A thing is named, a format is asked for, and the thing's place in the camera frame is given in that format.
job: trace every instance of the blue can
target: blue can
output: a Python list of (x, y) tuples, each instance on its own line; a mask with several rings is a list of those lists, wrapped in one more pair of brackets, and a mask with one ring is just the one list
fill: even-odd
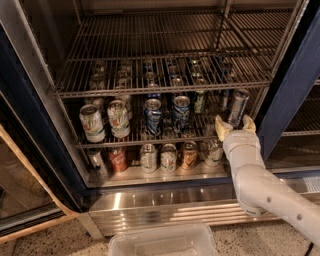
[(176, 133), (182, 133), (189, 125), (190, 99), (178, 96), (173, 100), (172, 127)]
[[(147, 88), (159, 88), (158, 84), (148, 84)], [(153, 92), (153, 93), (148, 93), (146, 95), (146, 99), (157, 99), (157, 100), (161, 100), (161, 93), (159, 92)]]
[(146, 100), (144, 104), (144, 118), (146, 122), (147, 133), (152, 136), (161, 135), (162, 107), (160, 100)]
[(143, 73), (153, 72), (157, 73), (157, 63), (154, 59), (147, 57), (143, 63)]

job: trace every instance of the speckled floor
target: speckled floor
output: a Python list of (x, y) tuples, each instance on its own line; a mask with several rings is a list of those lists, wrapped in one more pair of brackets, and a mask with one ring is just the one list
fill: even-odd
[[(310, 242), (283, 221), (212, 227), (219, 256), (303, 256)], [(2, 256), (108, 255), (108, 240), (92, 240), (78, 220), (72, 220), (0, 245)], [(314, 247), (311, 256), (320, 255)]]

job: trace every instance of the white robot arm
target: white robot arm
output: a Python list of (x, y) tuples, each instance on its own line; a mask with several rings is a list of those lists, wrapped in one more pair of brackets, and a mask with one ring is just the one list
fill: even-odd
[(253, 216), (269, 211), (320, 247), (320, 207), (266, 170), (252, 119), (245, 116), (243, 130), (232, 131), (232, 127), (217, 116), (215, 126), (230, 162), (242, 210)]

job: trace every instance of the clear plastic bin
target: clear plastic bin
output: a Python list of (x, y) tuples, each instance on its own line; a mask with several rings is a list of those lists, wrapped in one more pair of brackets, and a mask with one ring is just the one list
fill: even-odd
[(215, 242), (206, 224), (154, 228), (114, 236), (108, 256), (217, 256)]

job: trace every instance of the can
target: can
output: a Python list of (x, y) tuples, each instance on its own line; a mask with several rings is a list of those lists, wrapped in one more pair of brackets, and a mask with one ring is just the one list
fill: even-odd
[(246, 89), (234, 90), (232, 95), (232, 101), (230, 104), (229, 115), (227, 118), (227, 123), (233, 126), (233, 128), (238, 127), (244, 110), (246, 108), (249, 99), (249, 92)]
[(100, 149), (88, 149), (87, 156), (90, 160), (90, 163), (93, 165), (94, 171), (98, 176), (107, 175), (107, 167), (102, 159)]
[(144, 86), (147, 87), (149, 84), (159, 84), (159, 77), (157, 73), (146, 72), (143, 75)]
[(181, 133), (189, 125), (190, 99), (178, 96), (173, 99), (172, 126), (176, 133)]
[(232, 95), (231, 89), (221, 90), (219, 95), (219, 107), (222, 111), (227, 110), (231, 95)]
[(93, 64), (92, 72), (94, 75), (105, 74), (106, 62), (103, 60), (96, 60)]
[(161, 101), (157, 99), (146, 100), (143, 112), (148, 134), (159, 136), (163, 118)]
[(123, 138), (129, 135), (130, 124), (125, 102), (122, 100), (111, 101), (108, 106), (108, 118), (114, 137)]
[(185, 142), (182, 145), (181, 167), (185, 170), (193, 169), (196, 166), (197, 155), (197, 144), (194, 141)]
[(97, 108), (99, 109), (101, 116), (104, 115), (105, 110), (104, 110), (104, 98), (85, 98), (84, 103), (87, 104), (93, 104), (96, 105)]
[(148, 73), (148, 72), (157, 73), (157, 63), (151, 57), (147, 57), (143, 61), (142, 66), (143, 66), (143, 73)]
[(89, 80), (90, 90), (104, 90), (105, 89), (105, 81), (104, 75), (95, 74), (90, 77)]
[(211, 139), (206, 142), (205, 163), (209, 166), (217, 166), (222, 158), (223, 148), (219, 139)]
[(165, 173), (173, 173), (177, 164), (177, 149), (173, 144), (165, 144), (161, 149), (161, 169)]
[(145, 173), (157, 170), (157, 149), (152, 144), (145, 144), (140, 149), (140, 164)]
[(115, 172), (123, 172), (128, 168), (126, 150), (124, 147), (110, 148), (109, 159)]
[(88, 141), (97, 143), (104, 139), (106, 136), (105, 130), (103, 127), (101, 113), (96, 105), (84, 105), (80, 109), (79, 117)]
[[(158, 84), (148, 84), (147, 88), (159, 88), (159, 85)], [(148, 93), (148, 94), (146, 94), (146, 99), (147, 100), (149, 100), (149, 99), (161, 100), (161, 93), (158, 93), (158, 92)]]
[(130, 94), (127, 95), (118, 95), (115, 97), (116, 100), (122, 100), (125, 103), (127, 112), (128, 112), (128, 118), (129, 120), (133, 116), (133, 111), (132, 111), (132, 96)]
[[(206, 79), (195, 79), (194, 82), (195, 82), (195, 85), (209, 84), (209, 82)], [(207, 104), (207, 98), (208, 98), (208, 91), (207, 90), (195, 91), (194, 96), (193, 96), (194, 113), (200, 114), (205, 111), (206, 104)]]

